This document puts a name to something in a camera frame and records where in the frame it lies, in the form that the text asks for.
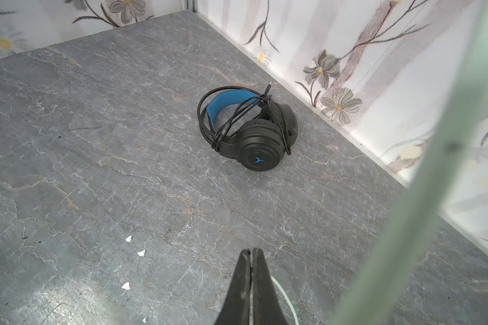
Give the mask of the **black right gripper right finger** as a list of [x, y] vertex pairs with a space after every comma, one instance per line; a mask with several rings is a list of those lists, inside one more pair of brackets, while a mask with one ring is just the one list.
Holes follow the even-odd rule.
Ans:
[[252, 251], [252, 291], [254, 324], [287, 324], [277, 299], [264, 252], [258, 248], [253, 248]]

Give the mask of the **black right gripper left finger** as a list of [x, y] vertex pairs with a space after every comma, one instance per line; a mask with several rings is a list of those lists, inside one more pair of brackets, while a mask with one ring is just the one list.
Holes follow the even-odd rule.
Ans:
[[251, 251], [242, 250], [215, 325], [248, 325], [252, 286]]

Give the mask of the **mint green headphones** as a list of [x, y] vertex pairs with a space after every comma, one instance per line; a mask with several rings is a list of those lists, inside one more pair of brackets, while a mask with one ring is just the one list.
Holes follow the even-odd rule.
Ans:
[[335, 324], [379, 324], [462, 165], [484, 165], [488, 1], [271, 1], [273, 66], [409, 189]]

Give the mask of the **black blue headphones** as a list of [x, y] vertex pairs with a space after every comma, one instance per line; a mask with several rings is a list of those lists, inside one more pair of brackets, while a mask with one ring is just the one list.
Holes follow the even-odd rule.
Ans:
[[199, 130], [211, 149], [252, 171], [269, 171], [287, 154], [298, 137], [298, 119], [287, 104], [270, 94], [242, 86], [207, 92], [197, 105]]

